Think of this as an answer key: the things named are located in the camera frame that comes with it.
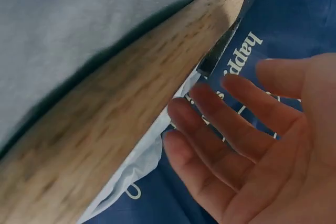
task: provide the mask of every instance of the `hand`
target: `hand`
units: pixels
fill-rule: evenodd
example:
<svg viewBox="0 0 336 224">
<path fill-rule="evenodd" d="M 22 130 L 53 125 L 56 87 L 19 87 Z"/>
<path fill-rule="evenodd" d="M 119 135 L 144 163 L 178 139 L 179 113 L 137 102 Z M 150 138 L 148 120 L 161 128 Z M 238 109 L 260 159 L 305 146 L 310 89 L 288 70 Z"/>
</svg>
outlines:
<svg viewBox="0 0 336 224">
<path fill-rule="evenodd" d="M 164 140 L 172 167 L 219 223 L 335 223 L 336 55 L 262 61 L 257 76 L 272 94 L 301 99 L 304 112 L 239 76 L 228 75 L 222 85 L 281 140 L 197 84 L 190 96 L 236 152 L 178 98 L 168 106 L 178 130 Z"/>
</svg>

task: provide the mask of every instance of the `blue fabric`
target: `blue fabric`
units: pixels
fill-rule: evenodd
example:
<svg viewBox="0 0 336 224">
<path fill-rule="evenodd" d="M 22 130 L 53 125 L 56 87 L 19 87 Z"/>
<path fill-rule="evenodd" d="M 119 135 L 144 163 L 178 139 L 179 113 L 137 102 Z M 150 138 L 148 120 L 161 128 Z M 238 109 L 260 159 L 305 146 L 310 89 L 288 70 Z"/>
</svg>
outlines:
<svg viewBox="0 0 336 224">
<path fill-rule="evenodd" d="M 251 48 L 240 75 L 256 85 L 255 64 L 266 58 L 306 58 L 336 51 L 336 2 L 334 0 L 256 0 L 243 19 L 235 37 L 208 80 L 201 78 L 224 95 L 224 101 L 236 111 L 242 105 L 219 86 L 224 71 L 229 71 L 229 60 L 235 60 L 235 49 L 240 49 L 252 32 L 262 40 Z M 281 102 L 301 109 L 300 101 L 280 98 Z M 245 109 L 242 116 L 258 129 L 274 135 Z M 209 224 L 216 223 L 189 195 L 170 167 L 165 154 L 157 169 L 135 183 L 141 190 L 139 199 L 127 194 L 109 209 L 88 223 L 124 224 Z"/>
</svg>

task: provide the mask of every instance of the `gray fabric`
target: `gray fabric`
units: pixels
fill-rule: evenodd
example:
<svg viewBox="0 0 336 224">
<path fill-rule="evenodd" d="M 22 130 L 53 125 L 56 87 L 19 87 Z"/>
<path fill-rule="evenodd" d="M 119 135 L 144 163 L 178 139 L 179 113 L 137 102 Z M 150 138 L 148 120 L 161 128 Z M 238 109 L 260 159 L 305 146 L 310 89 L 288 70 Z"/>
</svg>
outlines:
<svg viewBox="0 0 336 224">
<path fill-rule="evenodd" d="M 94 54 L 180 0 L 0 0 L 0 149 Z"/>
</svg>

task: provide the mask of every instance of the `white logo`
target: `white logo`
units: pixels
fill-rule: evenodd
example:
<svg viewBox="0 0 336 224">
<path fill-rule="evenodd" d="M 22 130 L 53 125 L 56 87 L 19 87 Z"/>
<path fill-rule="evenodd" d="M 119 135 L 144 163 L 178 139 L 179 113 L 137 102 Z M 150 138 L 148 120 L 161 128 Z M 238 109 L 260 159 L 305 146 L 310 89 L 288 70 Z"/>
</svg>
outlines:
<svg viewBox="0 0 336 224">
<path fill-rule="evenodd" d="M 259 39 L 250 31 L 241 48 L 239 50 L 236 48 L 233 52 L 233 55 L 235 56 L 234 60 L 230 59 L 227 63 L 227 65 L 230 67 L 229 71 L 224 70 L 223 74 L 226 75 L 228 72 L 232 74 L 239 74 L 246 63 L 248 56 L 252 52 L 252 47 L 254 47 L 256 43 L 261 45 L 263 40 Z"/>
</svg>

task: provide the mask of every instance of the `wooden handle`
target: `wooden handle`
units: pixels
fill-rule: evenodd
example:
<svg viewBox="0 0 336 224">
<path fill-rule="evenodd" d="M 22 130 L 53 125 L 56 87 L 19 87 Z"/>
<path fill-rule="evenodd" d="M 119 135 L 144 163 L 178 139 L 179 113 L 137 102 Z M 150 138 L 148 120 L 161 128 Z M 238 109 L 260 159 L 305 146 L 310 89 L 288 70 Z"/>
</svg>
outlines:
<svg viewBox="0 0 336 224">
<path fill-rule="evenodd" d="M 75 223 L 243 1 L 195 0 L 69 92 L 0 164 L 0 223 Z"/>
</svg>

